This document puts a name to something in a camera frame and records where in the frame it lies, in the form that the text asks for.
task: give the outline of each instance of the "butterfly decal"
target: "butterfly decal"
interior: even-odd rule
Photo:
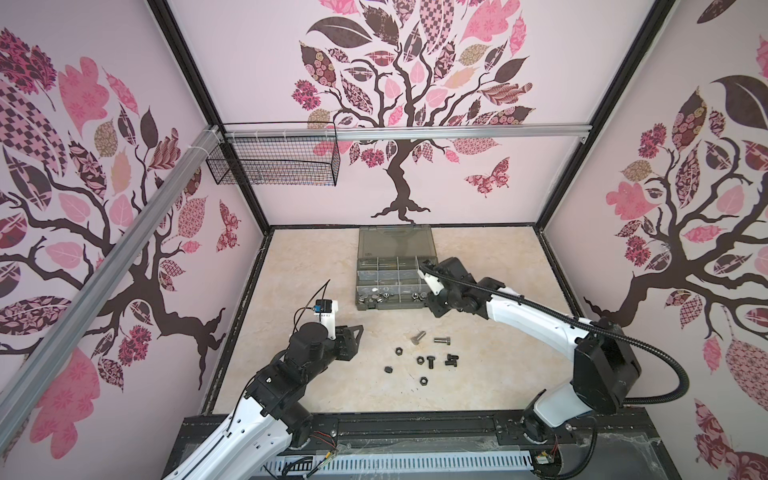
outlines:
[[[486,177],[485,175],[470,175],[464,180],[468,181],[469,184],[473,187],[477,187],[478,192],[488,198],[488,192],[493,190],[494,185],[496,187],[509,188],[509,185],[507,185],[507,182],[509,181],[509,175],[504,173],[507,170],[509,170],[509,157],[506,157],[504,160],[498,162],[489,176]]]
[[[219,241],[216,242],[216,251],[220,252],[225,248],[234,248],[237,245],[237,234],[235,230],[240,225],[240,220],[237,219],[235,214],[230,213],[230,209],[224,202],[219,200],[219,211],[221,212],[221,220],[224,220],[225,231],[219,236]]]

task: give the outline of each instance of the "silver bolt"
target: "silver bolt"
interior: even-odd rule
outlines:
[[[426,335],[426,334],[427,334],[427,332],[422,330],[421,332],[417,333],[415,336],[411,337],[411,343],[413,343],[414,345],[418,345],[419,344],[419,340],[424,338],[424,335]]]

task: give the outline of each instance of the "metal frame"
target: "metal frame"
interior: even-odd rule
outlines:
[[[149,241],[157,225],[219,141],[216,127],[210,125],[197,136],[141,215],[129,226],[104,263],[75,295],[64,315],[45,334],[38,348],[5,387],[0,395],[0,449],[13,439],[69,360],[72,350],[82,340],[104,302],[123,280],[128,267]]]

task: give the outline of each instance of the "black frame edge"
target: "black frame edge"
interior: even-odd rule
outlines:
[[[634,76],[634,72],[648,52],[648,49],[654,43],[657,33],[661,30],[661,26],[667,19],[667,15],[674,4],[675,0],[656,0],[653,6],[651,6],[645,21],[632,42],[632,46],[630,46],[627,55],[621,62],[621,66],[616,72],[616,75],[611,82],[611,86],[605,92],[605,96],[603,96],[603,99],[598,106],[598,110],[595,112],[592,121],[590,122],[592,129],[587,136],[587,140],[576,147],[576,151],[571,155],[571,159],[568,161],[568,164],[563,170],[554,189],[552,189],[552,193],[547,199],[547,203],[536,222],[539,228],[546,228],[547,224],[552,219],[558,205],[563,200],[568,188],[571,186],[571,182],[576,178],[576,174],[581,168],[581,165],[584,163],[587,155],[589,155],[590,150],[594,146],[594,142],[597,140],[598,135],[603,130],[608,118],[611,116],[616,103],[619,102],[629,81]]]
[[[176,22],[176,18],[170,9],[170,5],[168,5],[167,0],[147,0],[147,5],[149,5],[149,8],[154,15],[157,26],[160,27],[160,30],[163,32],[165,41],[173,52],[176,62],[181,69],[181,73],[184,74],[184,78],[187,80],[192,95],[205,117],[205,121],[208,122],[208,124],[218,126],[219,132],[224,136],[227,129],[224,127],[221,116],[219,116],[219,112],[216,109],[216,105],[214,105],[213,97],[210,96],[210,92],[205,86],[203,76],[200,74],[200,70],[197,68],[197,64],[195,64],[195,61],[192,58],[192,52],[190,51],[187,42],[184,40],[184,36],[181,34],[179,24]],[[243,166],[240,165],[240,162],[237,160],[237,154],[227,142],[226,137],[224,137],[222,148],[224,149],[223,152],[225,155],[231,154],[231,158],[235,159],[230,162],[230,167],[233,170],[242,170]],[[245,201],[253,214],[253,218],[255,218],[258,223],[261,233],[266,236],[270,231],[270,223],[267,221],[264,210],[262,210],[261,204],[259,204],[259,201],[256,198],[256,193],[248,183],[242,184],[238,182],[237,184],[240,187],[240,191],[243,192],[243,197],[245,197]]]
[[[230,331],[227,333],[227,341],[224,343],[224,348],[222,348],[221,355],[219,355],[217,360],[216,370],[214,371],[214,376],[211,378],[208,393],[205,395],[205,402],[203,403],[203,408],[200,412],[201,415],[210,415],[214,410],[214,405],[219,397],[219,391],[224,383],[224,376],[227,374],[227,368],[232,359],[232,353],[237,344],[237,337],[240,336],[240,330],[243,328],[243,321],[245,320],[246,313],[248,313],[250,301],[253,298],[253,292],[256,291],[256,284],[259,281],[259,275],[264,266],[266,255],[269,252],[273,234],[274,230],[271,230],[261,241],[257,260],[253,263],[253,269],[250,271],[248,281],[246,281],[243,297],[240,299],[237,311],[235,312],[235,317],[232,319]]]

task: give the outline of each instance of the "tree mural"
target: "tree mural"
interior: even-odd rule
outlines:
[[[641,135],[642,158],[622,171],[631,183],[621,182],[606,196],[615,214],[629,220],[616,233],[634,266],[629,290],[615,311],[585,300],[596,314],[627,326],[650,289],[672,289],[665,307],[680,307],[680,327],[700,317],[707,324],[703,358],[713,372],[724,341],[713,324],[719,305],[731,331],[725,354],[730,373],[768,409],[768,353],[737,338],[740,329],[768,340],[768,299],[741,288],[768,287],[768,147],[727,135],[732,121],[765,138],[768,86],[746,75],[713,83],[725,88],[727,115],[709,108],[697,89],[670,136],[664,124]]]
[[[519,10],[519,0],[505,4],[458,0],[466,4],[464,15],[474,9],[461,28],[454,0],[423,0],[418,9],[416,0],[369,0],[359,6],[353,0],[320,3],[337,14],[361,19],[335,16],[312,25],[308,34],[318,32],[335,45],[327,51],[308,45],[314,36],[300,43],[306,70],[319,85],[318,91],[312,81],[299,80],[293,92],[302,108],[313,110],[310,127],[323,128],[326,124],[321,122],[329,121],[340,127],[520,124],[534,110],[504,107],[517,103],[533,87],[510,82],[527,59],[514,58],[526,35],[521,14],[508,32],[508,18]],[[329,106],[319,108],[321,104]],[[339,142],[339,151],[349,152],[350,164],[361,160],[374,168],[389,162],[386,172],[396,198],[373,217],[396,212],[400,220],[414,223],[407,213],[429,208],[411,199],[403,169],[409,158],[414,164],[432,162],[439,152],[448,161],[459,162],[460,154],[479,154],[496,145],[492,138],[458,139],[452,148],[432,139],[363,141]],[[318,154],[326,153],[325,146],[319,148]],[[503,171],[506,168],[465,181],[487,194],[506,185]]]

